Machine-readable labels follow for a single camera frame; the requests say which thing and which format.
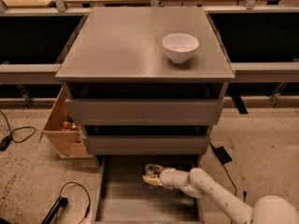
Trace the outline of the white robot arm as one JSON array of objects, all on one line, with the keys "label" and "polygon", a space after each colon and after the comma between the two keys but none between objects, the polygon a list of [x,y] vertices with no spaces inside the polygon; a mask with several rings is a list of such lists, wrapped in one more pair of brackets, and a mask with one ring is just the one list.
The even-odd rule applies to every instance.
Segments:
[{"label": "white robot arm", "polygon": [[150,163],[146,165],[142,178],[152,186],[179,189],[196,199],[206,194],[234,224],[299,224],[298,210],[283,198],[264,196],[250,207],[201,168],[186,172]]}]

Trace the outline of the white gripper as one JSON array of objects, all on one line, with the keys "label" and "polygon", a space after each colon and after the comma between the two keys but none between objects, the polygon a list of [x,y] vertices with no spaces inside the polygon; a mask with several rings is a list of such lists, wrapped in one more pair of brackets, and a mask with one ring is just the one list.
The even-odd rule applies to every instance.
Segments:
[{"label": "white gripper", "polygon": [[165,168],[161,165],[154,164],[154,173],[159,174],[159,178],[157,176],[155,177],[149,177],[146,175],[143,175],[143,180],[154,186],[154,187],[161,187],[163,186],[165,189],[174,189],[175,186],[175,168]]}]

